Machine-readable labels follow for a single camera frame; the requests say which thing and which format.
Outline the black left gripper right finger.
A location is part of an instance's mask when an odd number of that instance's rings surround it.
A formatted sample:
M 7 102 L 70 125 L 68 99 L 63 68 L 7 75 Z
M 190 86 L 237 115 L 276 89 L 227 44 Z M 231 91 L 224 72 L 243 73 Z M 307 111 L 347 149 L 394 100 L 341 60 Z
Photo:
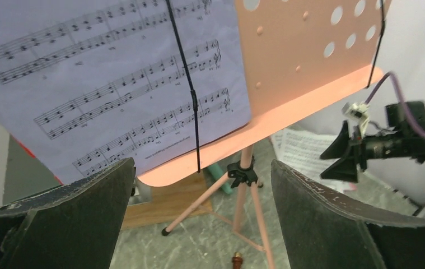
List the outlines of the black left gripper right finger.
M 425 268 L 425 219 L 350 198 L 278 160 L 270 177 L 292 268 Z

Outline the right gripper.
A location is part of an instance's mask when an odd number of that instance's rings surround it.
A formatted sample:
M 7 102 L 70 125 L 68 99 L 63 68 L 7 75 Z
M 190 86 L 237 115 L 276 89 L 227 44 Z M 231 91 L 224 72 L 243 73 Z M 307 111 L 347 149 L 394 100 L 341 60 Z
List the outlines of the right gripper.
M 358 183 L 357 165 L 361 171 L 365 171 L 368 160 L 400 157 L 415 159 L 425 154 L 422 138 L 397 134 L 365 137 L 354 134 L 353 142 L 357 148 L 355 157 L 351 157 L 350 141 L 349 124 L 344 120 L 336 139 L 320 155 L 321 160 L 338 159 L 320 174 L 321 179 Z

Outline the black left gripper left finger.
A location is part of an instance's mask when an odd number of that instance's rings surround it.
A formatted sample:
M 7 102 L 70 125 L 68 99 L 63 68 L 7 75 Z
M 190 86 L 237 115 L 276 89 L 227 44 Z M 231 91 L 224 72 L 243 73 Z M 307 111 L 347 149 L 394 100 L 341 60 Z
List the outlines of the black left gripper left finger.
M 128 157 L 0 207 L 0 268 L 109 268 L 135 175 Z

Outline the white sheet music page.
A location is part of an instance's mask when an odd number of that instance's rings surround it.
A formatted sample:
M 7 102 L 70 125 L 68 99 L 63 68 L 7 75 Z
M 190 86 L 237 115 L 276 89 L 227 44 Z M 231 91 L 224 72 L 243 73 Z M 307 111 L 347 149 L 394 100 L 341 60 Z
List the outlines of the white sheet music page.
M 333 135 L 285 128 L 272 134 L 270 141 L 279 161 L 335 191 L 354 191 L 356 185 L 353 183 L 320 178 L 320 174 L 334 162 L 322 160 L 320 155 L 335 138 Z

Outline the pink music stand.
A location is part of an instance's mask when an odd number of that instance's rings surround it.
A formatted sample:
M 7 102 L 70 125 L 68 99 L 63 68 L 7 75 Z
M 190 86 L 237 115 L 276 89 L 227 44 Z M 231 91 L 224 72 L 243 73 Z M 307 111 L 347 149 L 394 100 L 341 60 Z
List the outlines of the pink music stand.
M 340 97 L 334 89 L 370 69 L 372 1 L 262 1 L 237 18 L 251 121 L 139 174 L 146 185 L 172 185 L 238 150 L 249 163 L 254 142 L 284 127 L 292 105 L 323 108 Z

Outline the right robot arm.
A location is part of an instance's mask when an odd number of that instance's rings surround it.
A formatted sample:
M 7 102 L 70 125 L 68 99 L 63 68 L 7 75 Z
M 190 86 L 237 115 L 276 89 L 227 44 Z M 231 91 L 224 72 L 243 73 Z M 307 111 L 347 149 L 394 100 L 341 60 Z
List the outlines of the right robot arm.
M 425 162 L 425 103 L 409 101 L 385 107 L 387 128 L 367 134 L 370 119 L 363 106 L 345 107 L 345 113 L 358 123 L 350 127 L 347 120 L 336 139 L 320 155 L 335 162 L 321 174 L 321 179 L 357 183 L 358 175 L 368 168 L 368 161 L 408 157 Z

